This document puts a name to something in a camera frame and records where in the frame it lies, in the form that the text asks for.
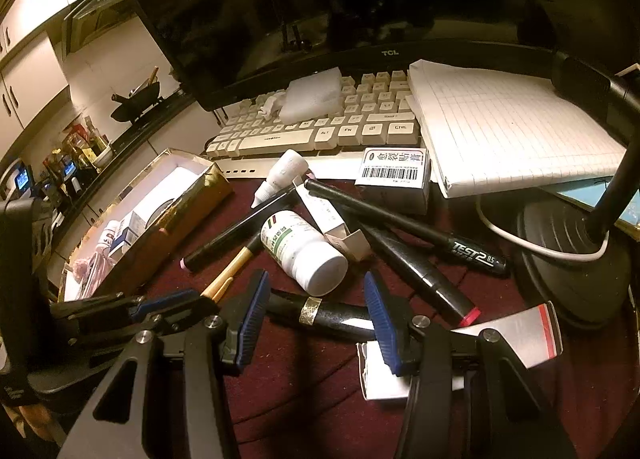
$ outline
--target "barcode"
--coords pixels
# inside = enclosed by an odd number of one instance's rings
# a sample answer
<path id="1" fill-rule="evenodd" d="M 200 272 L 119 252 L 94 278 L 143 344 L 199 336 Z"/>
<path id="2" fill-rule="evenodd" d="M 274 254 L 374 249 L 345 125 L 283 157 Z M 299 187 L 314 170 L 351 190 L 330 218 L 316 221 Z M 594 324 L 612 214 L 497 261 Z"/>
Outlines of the barcode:
<path id="1" fill-rule="evenodd" d="M 418 179 L 418 169 L 415 166 L 366 166 L 363 178 L 383 179 Z"/>

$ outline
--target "tiled wall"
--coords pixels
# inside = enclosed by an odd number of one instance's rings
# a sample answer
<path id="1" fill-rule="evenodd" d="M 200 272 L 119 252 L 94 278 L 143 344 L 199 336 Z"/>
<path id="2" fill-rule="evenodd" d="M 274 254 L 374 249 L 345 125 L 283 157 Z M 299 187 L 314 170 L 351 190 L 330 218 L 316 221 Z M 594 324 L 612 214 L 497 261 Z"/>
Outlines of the tiled wall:
<path id="1" fill-rule="evenodd" d="M 90 115 L 94 125 L 110 140 L 130 127 L 111 119 L 118 106 L 114 93 L 128 96 L 158 66 L 160 94 L 169 96 L 178 83 L 169 75 L 171 66 L 142 22 L 135 17 L 100 36 L 64 60 L 61 46 L 54 46 L 71 90 L 71 103 L 52 115 L 22 153 L 34 176 L 43 170 L 42 160 L 62 140 L 62 129 L 78 114 Z"/>

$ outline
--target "table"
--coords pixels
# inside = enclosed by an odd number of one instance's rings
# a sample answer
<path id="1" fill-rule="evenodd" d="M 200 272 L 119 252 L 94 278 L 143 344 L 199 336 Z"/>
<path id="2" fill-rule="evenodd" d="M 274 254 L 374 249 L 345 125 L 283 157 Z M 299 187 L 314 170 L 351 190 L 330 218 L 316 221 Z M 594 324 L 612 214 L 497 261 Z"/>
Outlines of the table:
<path id="1" fill-rule="evenodd" d="M 227 198 L 202 226 L 185 240 L 149 282 L 150 298 L 185 287 L 199 291 L 235 256 L 230 250 L 197 275 L 180 269 L 187 253 L 209 241 L 250 209 L 257 179 L 231 181 L 235 195 Z M 353 182 L 329 182 L 354 194 Z M 437 191 L 432 188 L 435 197 Z M 492 245 L 506 255 L 513 247 L 498 239 L 478 220 L 471 203 L 456 208 L 450 202 L 432 201 L 430 221 L 441 229 L 456 230 Z M 294 210 L 308 219 L 302 206 Z M 403 237 L 427 244 L 414 237 Z M 482 310 L 478 321 L 513 314 L 526 308 L 513 274 L 507 279 L 483 275 L 463 265 L 430 257 L 439 269 Z M 433 309 L 402 282 L 379 258 L 350 265 L 344 282 L 326 298 L 364 305 L 362 278 L 377 267 L 392 293 L 411 297 L 414 311 L 435 316 Z M 257 256 L 237 277 L 228 295 L 242 291 L 251 272 L 263 267 L 271 286 L 294 293 L 300 287 L 266 253 Z M 625 418 L 638 391 L 638 347 L 628 311 L 597 333 L 562 329 L 564 353 L 536 367 L 532 374 L 556 407 L 580 459 L 596 457 Z M 271 323 L 268 319 L 255 349 L 253 362 L 239 378 L 227 378 L 226 389 L 242 459 L 318 458 L 389 459 L 398 441 L 404 403 L 364 401 L 358 381 L 354 344 L 332 341 Z M 462 394 L 454 393 L 452 457 L 462 450 L 464 410 Z"/>

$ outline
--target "black countertop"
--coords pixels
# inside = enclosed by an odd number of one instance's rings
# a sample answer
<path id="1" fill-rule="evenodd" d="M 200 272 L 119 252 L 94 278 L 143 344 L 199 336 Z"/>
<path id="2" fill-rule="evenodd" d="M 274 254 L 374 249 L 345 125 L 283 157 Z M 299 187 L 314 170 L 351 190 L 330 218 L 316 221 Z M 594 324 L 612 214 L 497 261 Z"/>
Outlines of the black countertop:
<path id="1" fill-rule="evenodd" d="M 56 249 L 60 241 L 65 237 L 71 224 L 82 213 L 84 207 L 89 204 L 102 185 L 117 171 L 153 134 L 175 118 L 180 112 L 191 105 L 195 99 L 178 89 L 176 92 L 162 100 L 158 105 L 149 109 L 129 129 L 122 133 L 118 139 L 111 142 L 114 158 L 98 174 L 98 177 L 85 189 L 82 195 L 74 201 L 73 205 L 65 213 L 62 224 L 56 228 L 51 242 L 52 249 Z"/>

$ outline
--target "metal bolt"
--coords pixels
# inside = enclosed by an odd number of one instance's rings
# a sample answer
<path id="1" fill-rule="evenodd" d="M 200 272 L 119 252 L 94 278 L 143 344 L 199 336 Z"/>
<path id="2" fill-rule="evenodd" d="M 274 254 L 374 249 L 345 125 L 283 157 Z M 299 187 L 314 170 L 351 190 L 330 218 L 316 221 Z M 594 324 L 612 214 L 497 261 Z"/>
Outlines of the metal bolt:
<path id="1" fill-rule="evenodd" d="M 482 331 L 482 337 L 492 344 L 500 341 L 500 333 L 495 329 L 485 329 Z"/>
<path id="2" fill-rule="evenodd" d="M 217 314 L 213 316 L 207 316 L 204 319 L 204 325 L 207 329 L 216 329 L 222 325 L 222 318 Z"/>
<path id="3" fill-rule="evenodd" d="M 426 329 L 431 325 L 431 320 L 429 320 L 429 317 L 423 314 L 417 314 L 411 319 L 411 323 L 414 324 L 415 327 Z"/>
<path id="4" fill-rule="evenodd" d="M 136 334 L 136 342 L 138 342 L 139 344 L 146 344 L 153 337 L 154 337 L 153 331 L 148 331 L 148 330 L 140 331 L 139 333 Z"/>

